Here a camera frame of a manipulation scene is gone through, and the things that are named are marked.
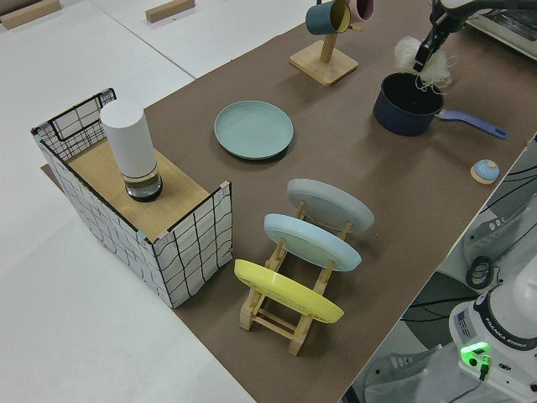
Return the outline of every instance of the green light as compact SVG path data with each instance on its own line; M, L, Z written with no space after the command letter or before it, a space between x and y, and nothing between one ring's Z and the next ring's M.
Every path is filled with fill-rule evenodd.
M489 349L488 343L485 342L479 342L475 344L471 344L469 346L461 348L461 356L462 360L469 364L470 359L472 358L473 354L481 354L484 351Z
M479 342L479 343L472 344L470 346L463 347L461 348L461 354L472 353L476 350L483 350L483 351L488 350L488 343Z

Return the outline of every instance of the yellow plate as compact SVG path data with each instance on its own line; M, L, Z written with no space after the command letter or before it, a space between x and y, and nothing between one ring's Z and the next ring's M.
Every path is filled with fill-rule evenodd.
M324 296L258 264L237 259L235 275L268 298L319 322L334 323L343 316L343 310Z

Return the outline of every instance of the table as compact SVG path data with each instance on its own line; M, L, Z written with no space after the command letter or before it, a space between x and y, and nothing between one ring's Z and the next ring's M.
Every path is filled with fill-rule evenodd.
M144 10L165 0L91 0L180 69L198 78L304 22L311 0L197 0L149 23Z
M503 172L537 126L534 62L472 30L452 35L444 50L458 55L446 107L498 123L500 141L459 123L433 122L405 138L384 130L372 115L382 79L393 72L392 51L405 35L429 31L419 0L402 9L378 2L362 33L340 35L336 47L360 63L334 87L295 69L289 57L316 38L303 25L194 81L146 110L155 148L205 188L233 186L236 258L263 263L273 248L263 216L292 214L287 181L324 181L352 193L376 217L349 242L362 265L331 278L326 296L346 312L335 325L313 326L298 358L286 340L255 327L244 332L238 313L248 293L227 265L175 313L259 402L336 401L419 293L452 244L486 201L492 187L469 175L478 160ZM258 99L286 111L295 138L285 154L264 161L229 155L214 138L216 115L233 102ZM310 266L289 259L282 272L308 283Z
M251 402L89 233L29 130L100 90L148 106L192 78L86 0L0 25L0 400Z

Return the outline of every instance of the wooden block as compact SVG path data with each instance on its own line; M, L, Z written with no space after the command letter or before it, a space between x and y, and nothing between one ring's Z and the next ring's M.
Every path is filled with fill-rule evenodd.
M60 0L43 0L31 6L13 11L12 13L4 14L0 17L0 22L2 22L6 29L11 29L60 9Z
M150 23L156 23L161 19L168 18L171 15L193 8L195 6L194 1L195 0L173 0L172 2L161 4L160 6L146 10L145 18Z
M161 153L155 153L163 189L160 196L150 202L135 201L127 194L123 177L105 139L68 161L76 173L151 242L209 196L205 189Z
M0 15L39 3L41 0L2 0L0 1Z
M322 61L323 44L324 42L319 40L292 55L289 61L323 86L331 86L355 71L358 68L358 62L338 49L333 50L330 61Z

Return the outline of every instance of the pink mug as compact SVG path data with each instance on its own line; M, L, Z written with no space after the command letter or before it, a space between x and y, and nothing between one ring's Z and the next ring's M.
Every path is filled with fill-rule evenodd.
M373 0L349 0L351 22L368 21L373 16Z

